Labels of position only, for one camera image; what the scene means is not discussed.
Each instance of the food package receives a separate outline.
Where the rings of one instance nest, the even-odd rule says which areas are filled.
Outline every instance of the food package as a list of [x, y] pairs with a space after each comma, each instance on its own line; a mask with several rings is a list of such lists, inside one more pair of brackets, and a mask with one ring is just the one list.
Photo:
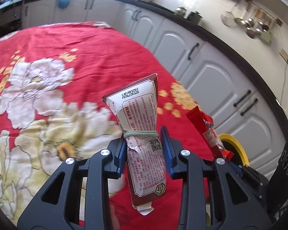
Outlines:
[[143, 215], [149, 214], [153, 210], [151, 202], [166, 192], [166, 168], [156, 132], [157, 87], [157, 74], [152, 74], [102, 97], [123, 133], [136, 134], [125, 135], [127, 177], [133, 207]]
[[198, 106], [189, 111], [186, 116], [203, 136], [215, 157], [229, 161], [234, 156], [234, 153], [224, 148], [222, 141], [212, 129], [213, 119], [201, 111]]

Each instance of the wall outlet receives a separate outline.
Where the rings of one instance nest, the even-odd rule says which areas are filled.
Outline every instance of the wall outlet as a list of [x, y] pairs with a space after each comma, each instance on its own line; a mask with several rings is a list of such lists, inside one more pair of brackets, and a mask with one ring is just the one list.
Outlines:
[[288, 64], [288, 54], [287, 52], [282, 48], [282, 50], [280, 51], [280, 55], [284, 58], [284, 60], [286, 61], [286, 63]]

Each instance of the green hexagonal logo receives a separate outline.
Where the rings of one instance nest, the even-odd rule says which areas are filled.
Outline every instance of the green hexagonal logo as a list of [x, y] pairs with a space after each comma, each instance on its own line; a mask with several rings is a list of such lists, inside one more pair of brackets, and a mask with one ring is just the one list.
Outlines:
[[162, 195], [165, 192], [165, 184], [164, 183], [160, 183], [155, 190], [155, 193], [157, 195]]

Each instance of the white wall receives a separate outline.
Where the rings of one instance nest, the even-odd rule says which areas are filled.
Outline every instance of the white wall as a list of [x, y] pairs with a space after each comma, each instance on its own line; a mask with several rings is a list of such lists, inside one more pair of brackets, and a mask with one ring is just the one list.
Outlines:
[[[171, 10], [175, 10], [178, 6], [185, 6], [188, 13], [190, 11], [200, 12], [203, 19], [199, 25], [227, 43], [246, 59], [280, 100], [286, 63], [279, 55], [279, 51], [284, 48], [288, 53], [288, 26], [285, 23], [282, 27], [274, 26], [273, 42], [268, 45], [258, 38], [249, 38], [243, 28], [227, 27], [221, 22], [221, 13], [230, 11], [235, 5], [234, 0], [154, 0], [154, 2]], [[245, 7], [246, 3], [241, 2], [234, 8], [233, 14], [240, 17]], [[274, 15], [268, 8], [261, 7], [277, 18], [277, 15]], [[288, 113], [288, 68], [282, 106]]]

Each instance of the power cord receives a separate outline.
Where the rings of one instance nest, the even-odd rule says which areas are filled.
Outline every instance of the power cord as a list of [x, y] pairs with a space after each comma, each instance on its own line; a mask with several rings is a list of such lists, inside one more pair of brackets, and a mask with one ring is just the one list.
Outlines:
[[285, 84], [286, 84], [288, 59], [285, 60], [285, 61], [286, 61], [286, 67], [285, 67], [285, 73], [284, 73], [284, 83], [283, 83], [282, 95], [281, 95], [281, 97], [280, 97], [280, 104], [281, 104], [281, 105], [282, 105], [282, 101], [283, 101], [284, 89], [285, 89]]

